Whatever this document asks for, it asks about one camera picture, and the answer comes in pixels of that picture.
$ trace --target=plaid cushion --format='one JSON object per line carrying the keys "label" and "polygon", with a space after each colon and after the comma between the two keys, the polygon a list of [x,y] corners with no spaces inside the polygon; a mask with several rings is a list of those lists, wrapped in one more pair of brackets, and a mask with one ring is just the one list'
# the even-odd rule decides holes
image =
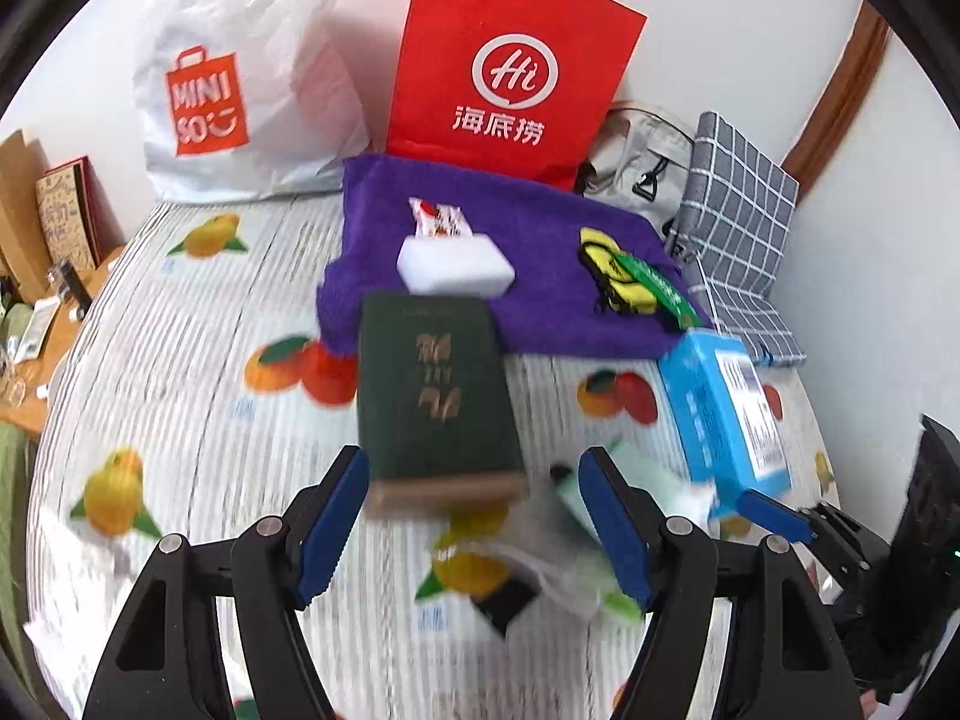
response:
{"label": "plaid cushion", "polygon": [[668,246],[718,331],[754,362],[805,360],[767,295],[784,256],[798,184],[714,112],[697,127],[690,175]]}
{"label": "plaid cushion", "polygon": [[740,338],[751,360],[760,365],[797,365],[806,359],[769,300],[712,279],[707,279],[707,291],[716,312],[713,326]]}
{"label": "plaid cushion", "polygon": [[768,295],[799,185],[714,112],[700,117],[675,222],[707,278]]}

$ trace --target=white sponge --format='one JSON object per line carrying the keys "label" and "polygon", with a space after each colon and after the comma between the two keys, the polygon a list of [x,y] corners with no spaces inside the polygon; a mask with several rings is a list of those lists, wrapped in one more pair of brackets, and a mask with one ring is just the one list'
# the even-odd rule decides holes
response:
{"label": "white sponge", "polygon": [[397,270],[411,295],[499,298],[514,283],[514,268],[486,235],[408,236]]}

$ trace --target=green package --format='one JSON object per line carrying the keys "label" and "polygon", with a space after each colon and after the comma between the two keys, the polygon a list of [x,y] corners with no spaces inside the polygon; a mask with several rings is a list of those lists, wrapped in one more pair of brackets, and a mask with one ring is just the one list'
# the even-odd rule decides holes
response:
{"label": "green package", "polygon": [[656,302],[673,314],[680,325],[680,330],[689,330],[691,327],[700,327],[703,325],[702,319],[698,316],[696,309],[693,308],[664,276],[661,276],[651,266],[643,260],[627,254],[626,252],[613,252],[613,259],[616,259],[619,266],[627,271],[638,284],[644,285],[656,298]]}

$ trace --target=red paper bag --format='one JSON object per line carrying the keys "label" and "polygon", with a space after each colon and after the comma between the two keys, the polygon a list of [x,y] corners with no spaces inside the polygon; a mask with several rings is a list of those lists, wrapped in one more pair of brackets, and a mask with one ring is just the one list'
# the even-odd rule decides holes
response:
{"label": "red paper bag", "polygon": [[645,22],[612,0],[411,0],[387,153],[570,189]]}

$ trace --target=green book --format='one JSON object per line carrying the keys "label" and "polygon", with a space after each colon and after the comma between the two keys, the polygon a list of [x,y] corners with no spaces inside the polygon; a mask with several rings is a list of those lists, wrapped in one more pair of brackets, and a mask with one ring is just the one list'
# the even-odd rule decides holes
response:
{"label": "green book", "polygon": [[462,511],[527,494],[483,300],[367,295],[357,406],[370,514]]}

